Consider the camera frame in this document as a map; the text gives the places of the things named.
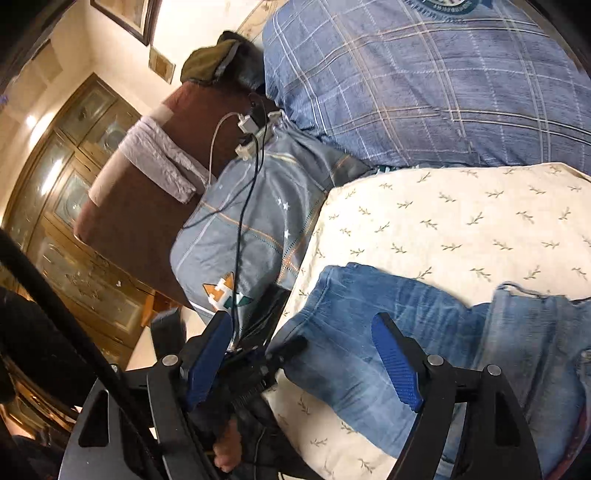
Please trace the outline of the left hand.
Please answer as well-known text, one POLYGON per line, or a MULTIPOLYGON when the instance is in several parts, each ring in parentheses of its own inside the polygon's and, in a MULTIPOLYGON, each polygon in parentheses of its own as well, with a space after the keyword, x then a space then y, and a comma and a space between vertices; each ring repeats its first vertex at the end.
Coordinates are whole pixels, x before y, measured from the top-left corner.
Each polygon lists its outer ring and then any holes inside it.
POLYGON ((242 461, 242 436, 238 431, 238 421, 231 418, 213 445, 214 465, 224 473, 229 473, 242 461))

